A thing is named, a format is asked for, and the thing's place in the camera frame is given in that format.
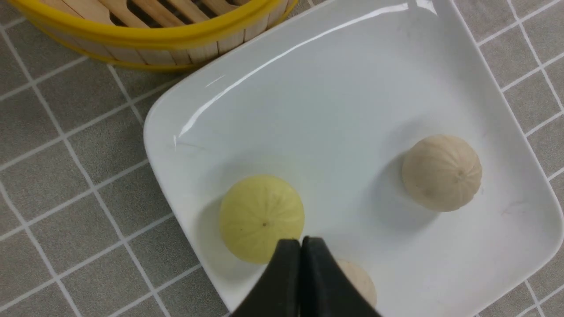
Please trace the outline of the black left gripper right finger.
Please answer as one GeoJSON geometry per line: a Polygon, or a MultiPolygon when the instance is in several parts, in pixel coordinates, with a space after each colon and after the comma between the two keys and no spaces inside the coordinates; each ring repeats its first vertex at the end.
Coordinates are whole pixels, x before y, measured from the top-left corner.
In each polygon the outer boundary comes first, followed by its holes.
{"type": "Polygon", "coordinates": [[[337,265],[321,237],[301,246],[302,317],[379,317],[337,265]]]}

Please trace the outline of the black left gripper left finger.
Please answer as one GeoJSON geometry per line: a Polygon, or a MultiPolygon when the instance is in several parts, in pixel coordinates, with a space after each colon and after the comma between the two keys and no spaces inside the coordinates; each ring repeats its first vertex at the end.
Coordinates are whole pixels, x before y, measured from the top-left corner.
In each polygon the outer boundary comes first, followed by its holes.
{"type": "Polygon", "coordinates": [[[232,317],[297,317],[300,269],[298,240],[279,240],[256,285],[232,317]]]}

